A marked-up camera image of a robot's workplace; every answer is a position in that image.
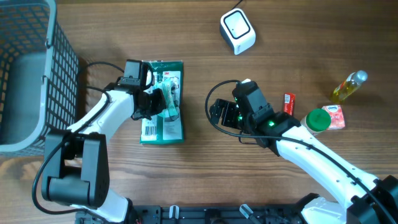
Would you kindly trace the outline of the green lid round container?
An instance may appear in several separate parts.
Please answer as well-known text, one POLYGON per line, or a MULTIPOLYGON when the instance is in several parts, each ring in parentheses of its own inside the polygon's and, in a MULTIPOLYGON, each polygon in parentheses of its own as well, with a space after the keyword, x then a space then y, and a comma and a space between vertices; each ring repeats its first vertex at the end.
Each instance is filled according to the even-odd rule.
POLYGON ((317 108, 302 118, 300 123, 307 128, 310 134, 316 136, 329 128, 331 117, 325 110, 317 108))

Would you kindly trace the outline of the orange Kleenex tissue pack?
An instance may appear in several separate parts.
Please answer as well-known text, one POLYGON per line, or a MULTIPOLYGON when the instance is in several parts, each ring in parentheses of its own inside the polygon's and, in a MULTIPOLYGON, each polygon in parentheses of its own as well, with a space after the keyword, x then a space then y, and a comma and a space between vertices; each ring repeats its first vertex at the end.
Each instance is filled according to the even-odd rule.
POLYGON ((322 109, 325 110, 331 118, 331 124, 328 130, 343 129, 345 127, 343 110, 340 105, 323 106, 322 109))

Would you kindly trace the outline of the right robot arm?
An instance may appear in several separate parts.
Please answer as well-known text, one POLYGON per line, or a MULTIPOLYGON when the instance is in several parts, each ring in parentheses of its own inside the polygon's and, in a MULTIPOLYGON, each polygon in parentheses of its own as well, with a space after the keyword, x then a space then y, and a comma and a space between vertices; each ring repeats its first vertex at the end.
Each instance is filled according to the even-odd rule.
POLYGON ((334 198, 310 194, 297 205, 304 223, 397 223, 397 178, 381 180, 322 144, 300 121, 286 112, 275 112, 257 83, 234 80, 234 101, 205 105, 210 124, 217 127, 221 113, 241 130, 237 138, 255 139, 304 170, 334 198))

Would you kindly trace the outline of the yellow liquid bottle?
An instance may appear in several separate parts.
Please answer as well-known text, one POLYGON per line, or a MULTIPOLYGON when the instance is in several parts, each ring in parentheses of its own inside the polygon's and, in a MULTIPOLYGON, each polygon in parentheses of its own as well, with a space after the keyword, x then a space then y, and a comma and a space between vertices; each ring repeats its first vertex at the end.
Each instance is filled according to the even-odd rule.
POLYGON ((334 104, 342 104, 352 93, 361 87, 361 85, 368 79, 368 73, 359 70, 353 72, 348 78, 338 85, 331 93, 330 100, 334 104))

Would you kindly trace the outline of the red stick sachet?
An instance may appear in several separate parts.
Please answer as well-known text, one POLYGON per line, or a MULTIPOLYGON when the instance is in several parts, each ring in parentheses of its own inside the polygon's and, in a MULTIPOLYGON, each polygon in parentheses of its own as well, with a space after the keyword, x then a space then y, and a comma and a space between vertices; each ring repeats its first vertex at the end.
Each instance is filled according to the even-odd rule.
POLYGON ((286 112, 289 115, 293 116, 294 115, 294 106, 295 106, 295 94, 284 93, 283 112, 286 112))

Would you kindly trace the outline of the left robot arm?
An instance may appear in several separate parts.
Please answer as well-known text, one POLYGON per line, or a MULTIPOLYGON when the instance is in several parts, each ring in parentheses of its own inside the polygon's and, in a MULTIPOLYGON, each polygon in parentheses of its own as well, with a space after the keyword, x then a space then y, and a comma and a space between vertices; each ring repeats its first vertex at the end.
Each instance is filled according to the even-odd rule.
POLYGON ((109 187, 107 144, 127 119, 151 119, 165 107, 154 85, 149 62, 127 60, 124 75, 102 89, 101 100, 66 130, 52 130, 45 138, 44 162, 32 184, 32 201, 44 213, 37 195, 68 207, 67 213, 89 215, 102 223, 140 223, 132 201, 109 187))

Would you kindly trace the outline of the mint green wipes pack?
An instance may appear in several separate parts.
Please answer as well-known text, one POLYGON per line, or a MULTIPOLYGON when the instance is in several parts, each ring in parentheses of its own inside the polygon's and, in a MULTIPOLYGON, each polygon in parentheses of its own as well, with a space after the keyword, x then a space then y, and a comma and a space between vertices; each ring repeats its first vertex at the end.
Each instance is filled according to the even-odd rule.
POLYGON ((179 101, 176 94, 178 85, 171 79, 166 79, 155 84, 155 89, 162 90, 166 108, 159 114, 166 122, 175 121, 180 116, 179 101))

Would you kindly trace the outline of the green 3M gloves package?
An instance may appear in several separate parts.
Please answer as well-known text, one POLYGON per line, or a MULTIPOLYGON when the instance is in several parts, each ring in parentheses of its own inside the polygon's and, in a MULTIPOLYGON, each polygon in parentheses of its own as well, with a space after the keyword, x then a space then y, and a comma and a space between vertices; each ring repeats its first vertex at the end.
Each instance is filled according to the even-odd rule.
MULTIPOLYGON (((149 66, 153 74, 153 85, 146 93, 155 90, 155 84, 166 79, 171 79, 178 85, 176 94, 179 101, 179 109, 183 92, 183 62, 181 61, 150 61, 149 66)), ((141 144, 175 144, 184 142, 182 112, 177 120, 166 122, 158 114, 151 120, 143 119, 141 125, 141 144)))

